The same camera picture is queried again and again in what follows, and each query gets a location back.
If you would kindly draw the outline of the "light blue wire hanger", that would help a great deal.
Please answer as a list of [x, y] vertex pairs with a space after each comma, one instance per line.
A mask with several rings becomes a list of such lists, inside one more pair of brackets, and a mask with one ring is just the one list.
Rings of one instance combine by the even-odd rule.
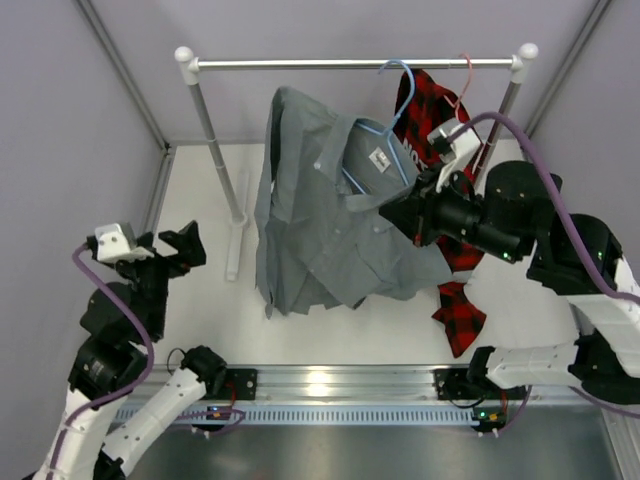
[[391, 121], [391, 123], [386, 126], [383, 130], [376, 130], [373, 127], [370, 127], [368, 125], [366, 125], [365, 123], [363, 123], [362, 121], [357, 121], [355, 123], [355, 125], [357, 127], [359, 127], [360, 129], [363, 129], [371, 134], [377, 135], [379, 137], [382, 137], [385, 139], [387, 147], [391, 153], [392, 156], [392, 160], [400, 174], [401, 180], [403, 182], [403, 184], [405, 186], [409, 185], [409, 181], [408, 181], [408, 177], [407, 174], [404, 170], [404, 167], [402, 166], [399, 158], [398, 158], [398, 154], [395, 150], [394, 144], [392, 142], [392, 136], [394, 135], [394, 128], [397, 125], [397, 123], [399, 122], [400, 118], [402, 117], [402, 115], [404, 114], [404, 112], [407, 110], [409, 104], [411, 103], [411, 100], [413, 99], [415, 92], [416, 92], [416, 82], [415, 82], [415, 76], [412, 72], [412, 69], [403, 61], [400, 59], [389, 59], [386, 62], [384, 62], [378, 69], [379, 73], [382, 73], [384, 70], [386, 69], [390, 69], [392, 66], [398, 66], [401, 67], [404, 72], [407, 75], [407, 79], [409, 80], [409, 93], [406, 95], [406, 98], [404, 100], [404, 102], [401, 104], [401, 106], [397, 109], [397, 111], [394, 114], [394, 117]]

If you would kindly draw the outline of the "grey button shirt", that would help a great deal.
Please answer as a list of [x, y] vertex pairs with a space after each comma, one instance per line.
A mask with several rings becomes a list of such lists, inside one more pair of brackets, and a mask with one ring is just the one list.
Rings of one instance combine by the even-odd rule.
[[356, 309], [371, 295], [409, 300], [453, 278], [436, 244], [415, 246], [379, 214], [411, 191], [418, 170], [392, 138], [405, 186], [385, 139], [357, 121], [383, 129], [292, 87], [272, 98], [254, 210], [256, 286], [267, 315]]

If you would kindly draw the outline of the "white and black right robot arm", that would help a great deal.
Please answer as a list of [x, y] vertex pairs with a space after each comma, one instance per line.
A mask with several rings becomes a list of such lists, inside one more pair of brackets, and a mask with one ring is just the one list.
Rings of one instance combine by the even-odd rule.
[[487, 397], [497, 389], [558, 385], [599, 401], [638, 404], [639, 286], [609, 227], [590, 215], [570, 217], [594, 263], [590, 274], [532, 164], [493, 167], [482, 194], [460, 178], [437, 189], [435, 179], [435, 171], [421, 173], [381, 215], [419, 246], [448, 237], [508, 263], [529, 257], [527, 279], [566, 299], [593, 327], [548, 347], [477, 348], [465, 373], [468, 390]]

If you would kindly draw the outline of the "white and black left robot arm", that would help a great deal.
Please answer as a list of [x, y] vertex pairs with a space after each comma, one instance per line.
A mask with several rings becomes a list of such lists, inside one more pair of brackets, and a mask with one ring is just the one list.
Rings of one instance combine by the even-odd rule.
[[73, 252], [96, 289], [80, 320], [87, 339], [71, 367], [63, 415], [33, 479], [124, 479], [158, 437], [197, 401], [226, 386], [227, 363], [200, 345], [117, 430], [110, 427], [150, 376], [164, 336], [169, 282], [205, 265], [199, 225], [136, 236], [127, 223], [95, 229]]

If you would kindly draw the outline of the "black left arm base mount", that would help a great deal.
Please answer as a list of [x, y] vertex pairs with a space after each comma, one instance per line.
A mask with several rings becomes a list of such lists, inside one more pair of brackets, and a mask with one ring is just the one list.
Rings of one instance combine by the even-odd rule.
[[227, 370], [217, 399], [223, 401], [253, 401], [256, 398], [258, 370], [230, 368]]

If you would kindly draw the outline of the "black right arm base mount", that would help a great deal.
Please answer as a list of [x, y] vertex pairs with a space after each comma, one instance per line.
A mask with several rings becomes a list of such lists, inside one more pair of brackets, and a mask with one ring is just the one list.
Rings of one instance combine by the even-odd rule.
[[439, 400], [477, 401], [484, 391], [467, 378], [466, 368], [442, 368], [434, 371], [434, 385]]

